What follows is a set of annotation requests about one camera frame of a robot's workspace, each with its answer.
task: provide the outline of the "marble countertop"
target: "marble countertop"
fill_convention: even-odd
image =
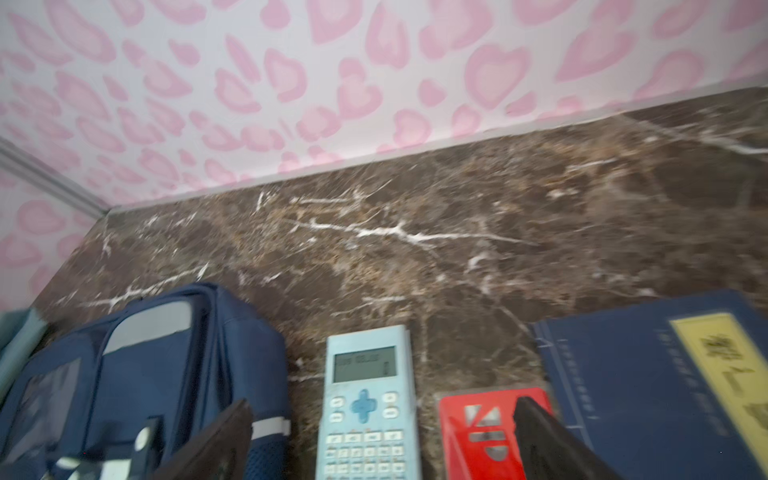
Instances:
[[[110,214],[36,306],[53,335],[195,280],[286,337],[289,478],[312,478],[325,338],[412,336],[424,478],[440,392],[541,383],[531,323],[716,288],[768,312],[768,89]]]

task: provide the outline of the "calculator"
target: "calculator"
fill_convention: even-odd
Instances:
[[[328,337],[316,480],[419,480],[411,341],[402,326]]]

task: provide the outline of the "blue backpack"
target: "blue backpack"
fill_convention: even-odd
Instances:
[[[29,360],[0,411],[0,480],[63,480],[79,462],[134,477],[145,427],[154,468],[238,399],[254,417],[244,478],[282,478],[283,337],[212,283],[135,301]]]

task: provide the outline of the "yellow label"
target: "yellow label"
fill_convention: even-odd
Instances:
[[[729,313],[671,323],[763,473],[768,475],[768,363],[763,355]]]

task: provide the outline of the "directional pad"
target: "directional pad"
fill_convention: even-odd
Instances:
[[[376,399],[368,397],[368,390],[360,390],[360,396],[352,402],[352,413],[356,413],[360,423],[368,423],[368,415],[376,410]]]

